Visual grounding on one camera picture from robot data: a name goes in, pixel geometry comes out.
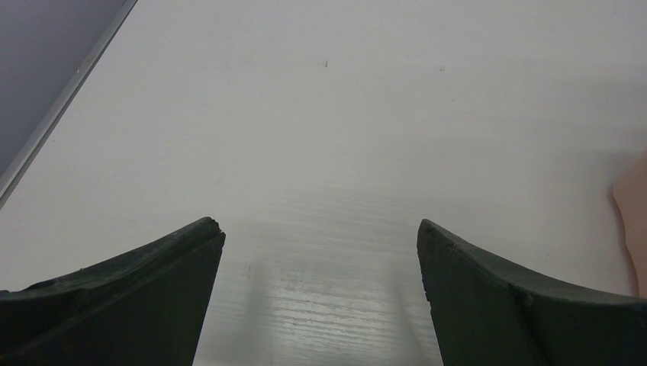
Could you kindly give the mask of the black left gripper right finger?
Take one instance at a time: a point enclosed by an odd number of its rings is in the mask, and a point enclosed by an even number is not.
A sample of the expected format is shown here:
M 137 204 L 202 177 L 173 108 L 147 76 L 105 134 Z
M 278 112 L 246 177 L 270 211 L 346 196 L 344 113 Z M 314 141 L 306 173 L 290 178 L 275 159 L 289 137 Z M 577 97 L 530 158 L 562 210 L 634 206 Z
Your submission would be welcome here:
M 644 365 L 646 301 L 540 274 L 422 220 L 417 254 L 446 365 Z

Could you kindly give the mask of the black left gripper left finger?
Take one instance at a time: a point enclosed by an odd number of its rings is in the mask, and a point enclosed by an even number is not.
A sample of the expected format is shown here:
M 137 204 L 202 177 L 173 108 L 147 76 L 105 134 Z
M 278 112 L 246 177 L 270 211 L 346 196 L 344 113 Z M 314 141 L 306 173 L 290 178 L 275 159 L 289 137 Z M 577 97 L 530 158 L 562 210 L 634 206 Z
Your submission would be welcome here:
M 190 365 L 225 234 L 210 217 L 1 293 L 3 365 Z

